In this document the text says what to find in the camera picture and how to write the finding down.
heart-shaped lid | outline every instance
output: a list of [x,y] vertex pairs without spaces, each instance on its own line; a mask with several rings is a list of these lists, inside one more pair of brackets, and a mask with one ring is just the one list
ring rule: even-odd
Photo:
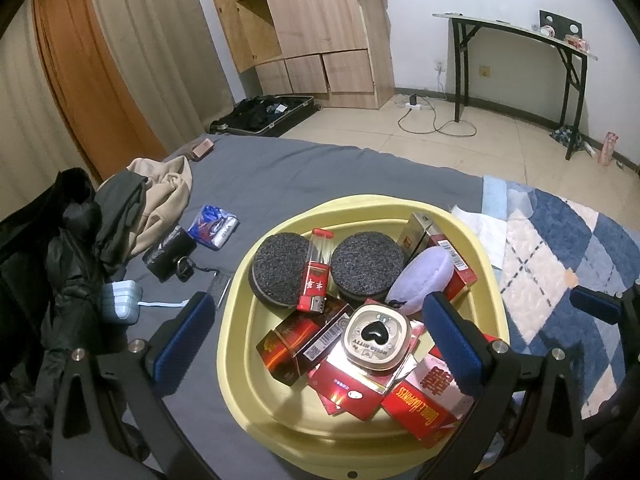
[[342,346],[349,361],[369,370],[390,370],[409,348],[411,325],[397,310],[372,303],[351,316],[342,334]]

red lighter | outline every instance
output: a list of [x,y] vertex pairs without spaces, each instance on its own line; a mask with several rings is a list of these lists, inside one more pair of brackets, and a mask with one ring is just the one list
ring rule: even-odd
[[324,229],[313,229],[309,250],[306,254],[306,269],[298,310],[303,312],[324,311],[324,297],[329,281],[331,253],[334,250],[334,234]]

white tissue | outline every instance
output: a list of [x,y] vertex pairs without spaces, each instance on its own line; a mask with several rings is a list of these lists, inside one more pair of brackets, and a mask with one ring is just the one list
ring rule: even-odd
[[468,213],[455,206],[451,214],[462,220],[478,237],[492,267],[502,270],[504,248],[507,241],[507,222],[489,215]]

beige jacket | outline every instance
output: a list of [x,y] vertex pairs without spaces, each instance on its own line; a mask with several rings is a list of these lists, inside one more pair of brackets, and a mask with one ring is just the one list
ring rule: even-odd
[[169,162],[137,158],[129,171],[148,177],[145,209],[129,234],[129,256],[151,247],[182,215],[191,193],[191,168],[185,156]]

orange curtain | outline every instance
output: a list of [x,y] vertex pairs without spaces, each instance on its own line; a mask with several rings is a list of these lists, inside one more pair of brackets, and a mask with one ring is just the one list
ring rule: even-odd
[[102,179],[134,158],[167,152],[131,97],[92,0],[33,0],[44,72],[79,151]]

